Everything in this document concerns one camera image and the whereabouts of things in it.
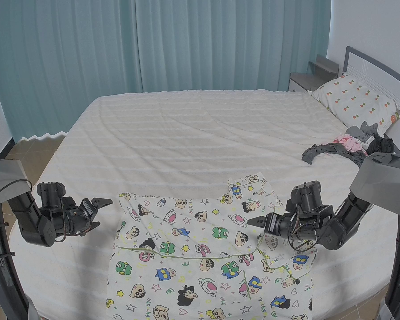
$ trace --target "bed sheet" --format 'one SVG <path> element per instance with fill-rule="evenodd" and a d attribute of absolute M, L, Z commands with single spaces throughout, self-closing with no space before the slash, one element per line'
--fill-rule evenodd
<path fill-rule="evenodd" d="M 219 198 L 229 176 L 261 171 L 281 200 L 300 182 L 319 180 L 323 202 L 336 209 L 357 166 L 330 154 L 310 166 L 301 154 L 345 129 L 301 92 L 191 90 L 96 99 L 39 181 L 64 183 L 76 202 L 100 197 L 115 203 L 100 210 L 101 225 L 89 235 L 51 248 L 24 242 L 15 224 L 10 246 L 24 291 L 51 320 L 107 318 L 107 271 L 122 191 Z M 375 207 L 341 249 L 319 250 L 313 269 L 316 320 L 364 300 L 389 281 L 396 227 L 395 215 Z"/>

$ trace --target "teal curtain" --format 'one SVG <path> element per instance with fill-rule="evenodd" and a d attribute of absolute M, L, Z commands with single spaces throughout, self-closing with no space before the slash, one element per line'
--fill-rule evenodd
<path fill-rule="evenodd" d="M 15 140 L 68 131 L 97 97 L 286 90 L 326 55 L 330 0 L 0 0 L 0 100 Z"/>

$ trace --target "headboard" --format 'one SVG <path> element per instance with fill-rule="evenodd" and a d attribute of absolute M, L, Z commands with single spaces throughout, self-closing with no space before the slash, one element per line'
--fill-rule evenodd
<path fill-rule="evenodd" d="M 376 59 L 347 46 L 342 69 L 381 93 L 395 100 L 400 110 L 400 74 Z M 386 137 L 394 140 L 396 152 L 400 152 L 400 119 L 385 132 Z"/>

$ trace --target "brown tile floor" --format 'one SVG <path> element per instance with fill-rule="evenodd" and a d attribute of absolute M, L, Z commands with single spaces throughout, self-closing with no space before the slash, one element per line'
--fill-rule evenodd
<path fill-rule="evenodd" d="M 21 160 L 28 179 L 35 184 L 63 139 L 64 136 L 56 138 L 47 137 L 42 140 L 32 139 L 20 141 L 12 148 L 6 159 Z M 6 232 L 9 236 L 11 227 L 14 224 L 16 217 L 7 203 L 3 205 L 3 216 L 5 221 L 9 222 L 10 225 L 6 229 Z M 375 318 L 379 307 L 379 302 L 385 295 L 386 290 L 387 287 L 368 300 L 360 302 L 357 305 L 326 320 L 356 320 L 358 318 L 372 320 Z M 5 320 L 6 317 L 0 308 L 0 320 L 2 319 Z"/>

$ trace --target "pillow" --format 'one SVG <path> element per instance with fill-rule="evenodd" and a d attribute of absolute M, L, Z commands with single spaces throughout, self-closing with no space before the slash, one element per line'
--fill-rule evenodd
<path fill-rule="evenodd" d="M 400 118 L 393 99 L 344 72 L 310 95 L 347 127 L 356 125 L 360 128 L 363 121 L 367 121 L 369 125 L 377 123 L 379 133 L 383 134 Z"/>

